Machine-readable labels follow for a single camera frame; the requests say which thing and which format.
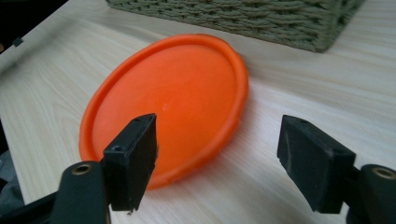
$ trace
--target light wood surface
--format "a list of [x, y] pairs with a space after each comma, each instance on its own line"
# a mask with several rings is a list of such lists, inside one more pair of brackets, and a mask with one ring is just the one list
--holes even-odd
[[170, 35], [231, 44], [249, 71], [241, 124], [196, 174], [146, 193], [113, 223], [345, 223], [313, 213], [276, 157], [282, 115], [307, 119], [358, 154], [356, 166], [396, 168], [396, 2], [367, 0], [330, 50], [316, 54], [257, 39], [70, 0], [0, 56], [0, 116], [26, 203], [57, 190], [80, 161], [79, 124], [121, 62]]

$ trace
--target wicker basket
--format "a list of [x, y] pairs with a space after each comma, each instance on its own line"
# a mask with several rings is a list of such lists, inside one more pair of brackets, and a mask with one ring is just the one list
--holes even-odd
[[323, 52], [363, 0], [107, 0], [111, 7]]

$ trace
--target wood grain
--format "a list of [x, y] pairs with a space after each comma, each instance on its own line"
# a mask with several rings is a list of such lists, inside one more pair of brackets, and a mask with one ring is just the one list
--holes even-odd
[[241, 124], [196, 174], [146, 193], [113, 223], [345, 223], [313, 213], [276, 157], [282, 115], [307, 119], [358, 154], [356, 166], [395, 167], [396, 2], [367, 0], [323, 54], [70, 0], [0, 57], [0, 116], [24, 200], [57, 190], [80, 161], [78, 129], [110, 72], [170, 35], [204, 33], [231, 44], [249, 71]]

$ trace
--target orange frisbee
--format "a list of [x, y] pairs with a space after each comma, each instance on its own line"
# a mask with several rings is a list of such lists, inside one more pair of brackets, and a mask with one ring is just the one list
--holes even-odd
[[92, 97], [80, 126], [80, 156], [101, 160], [131, 119], [155, 113], [159, 157], [148, 189], [168, 185], [219, 153], [247, 97], [247, 69], [225, 41], [165, 38], [123, 62]]

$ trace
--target woven basket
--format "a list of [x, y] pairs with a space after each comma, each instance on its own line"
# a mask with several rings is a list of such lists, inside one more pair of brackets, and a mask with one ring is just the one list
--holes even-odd
[[323, 52], [363, 0], [107, 0], [111, 7]]

